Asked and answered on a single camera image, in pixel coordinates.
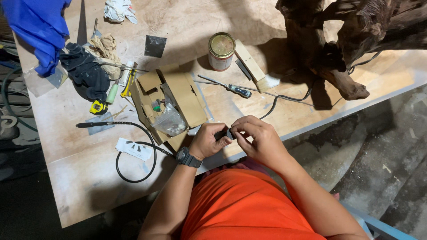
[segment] plywood tabletop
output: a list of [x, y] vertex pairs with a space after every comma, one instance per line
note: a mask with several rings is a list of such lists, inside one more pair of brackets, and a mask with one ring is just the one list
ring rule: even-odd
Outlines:
[[[79, 25], [80, 0], [73, 0], [65, 9], [70, 38], [75, 42]], [[275, 9], [274, 1], [267, 0], [173, 0], [133, 1], [138, 24], [128, 20], [111, 24], [103, 20], [104, 0], [86, 1], [88, 36], [92, 35], [95, 18], [98, 30], [111, 33], [117, 40], [117, 52], [123, 63], [136, 61], [139, 68], [153, 70], [162, 65], [179, 63], [182, 71], [202, 74], [221, 81], [254, 88], [233, 62], [224, 72], [215, 72], [208, 63], [208, 39], [216, 32], [228, 32], [240, 39], [265, 74], [284, 73], [297, 67], [291, 52], [286, 48], [286, 31], [283, 16]], [[327, 41], [336, 40], [339, 21], [325, 23]], [[144, 56], [146, 35], [167, 38], [162, 58]], [[18, 39], [18, 52], [24, 71], [38, 61], [32, 50]], [[359, 61], [367, 60], [371, 55]], [[386, 100], [399, 93], [427, 82], [425, 51], [385, 51], [369, 64], [359, 66], [351, 75], [356, 82], [366, 85], [371, 95], [365, 100], [347, 102], [328, 82], [316, 81], [312, 95], [301, 103], [278, 100], [275, 110], [264, 120], [272, 124], [282, 140], [317, 126], [336, 120], [360, 109]], [[313, 76], [304, 71], [282, 79], [279, 86], [269, 90], [301, 98], [313, 82]], [[198, 84], [207, 108], [210, 122], [231, 125], [245, 115], [263, 116], [268, 112], [274, 97], [253, 92], [249, 99], [226, 91], [215, 85]], [[30, 99], [49, 171], [52, 188], [62, 227], [72, 225], [124, 203], [155, 192], [163, 186], [175, 168], [175, 161], [159, 154], [154, 173], [141, 183], [123, 181], [114, 164], [114, 148], [119, 137], [133, 141], [149, 141], [133, 126], [116, 125], [106, 131], [89, 136], [86, 129], [75, 125], [92, 118], [90, 103], [75, 91], [67, 80], [59, 89]], [[117, 95], [109, 111], [114, 114], [126, 104], [128, 107], [116, 120], [140, 123], [135, 108]], [[198, 173], [218, 167], [243, 157], [245, 154], [236, 142], [217, 155], [206, 159]], [[129, 179], [140, 179], [152, 166], [152, 159], [142, 162], [122, 155], [120, 169]]]

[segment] hand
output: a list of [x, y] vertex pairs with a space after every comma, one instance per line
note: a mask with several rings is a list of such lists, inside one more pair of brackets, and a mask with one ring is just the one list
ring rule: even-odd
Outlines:
[[[235, 134], [237, 143], [249, 157], [272, 170], [278, 170], [289, 157], [274, 127], [252, 115], [237, 119], [230, 132]], [[252, 143], [246, 139], [249, 136], [253, 138]]]
[[225, 131], [228, 127], [225, 123], [204, 123], [198, 130], [196, 136], [190, 144], [190, 154], [197, 160], [210, 157], [219, 152], [223, 147], [231, 144], [233, 140], [224, 136], [215, 141], [214, 134], [219, 131]]

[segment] cardboard box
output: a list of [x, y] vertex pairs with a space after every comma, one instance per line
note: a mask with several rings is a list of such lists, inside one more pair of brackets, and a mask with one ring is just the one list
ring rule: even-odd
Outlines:
[[[172, 138], [151, 126], [151, 123], [155, 122], [155, 117], [162, 114], [152, 109], [151, 102], [156, 99], [164, 99], [160, 85], [165, 82], [168, 84], [176, 100], [178, 112], [187, 126], [183, 133]], [[139, 120], [151, 132], [156, 143], [160, 145], [167, 141], [175, 151], [181, 147], [189, 127], [197, 127], [208, 120], [203, 110], [206, 107], [205, 102], [193, 78], [189, 73], [181, 72], [178, 64], [162, 66], [160, 69], [138, 77], [130, 86], [130, 91]]]

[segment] concrete floor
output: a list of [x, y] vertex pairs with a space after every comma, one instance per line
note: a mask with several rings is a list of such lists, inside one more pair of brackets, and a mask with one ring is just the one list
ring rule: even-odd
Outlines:
[[[427, 239], [426, 126], [427, 85], [284, 144], [319, 184], [340, 193], [341, 201]], [[45, 170], [0, 182], [0, 192], [0, 239], [131, 239], [155, 196], [61, 229]]]

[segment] blue cloth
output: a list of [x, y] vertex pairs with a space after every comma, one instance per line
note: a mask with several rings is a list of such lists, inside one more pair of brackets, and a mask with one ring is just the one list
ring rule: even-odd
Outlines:
[[42, 76], [55, 73], [59, 51], [69, 35], [61, 16], [71, 0], [3, 0], [4, 14], [12, 30], [35, 48], [39, 60], [36, 71]]

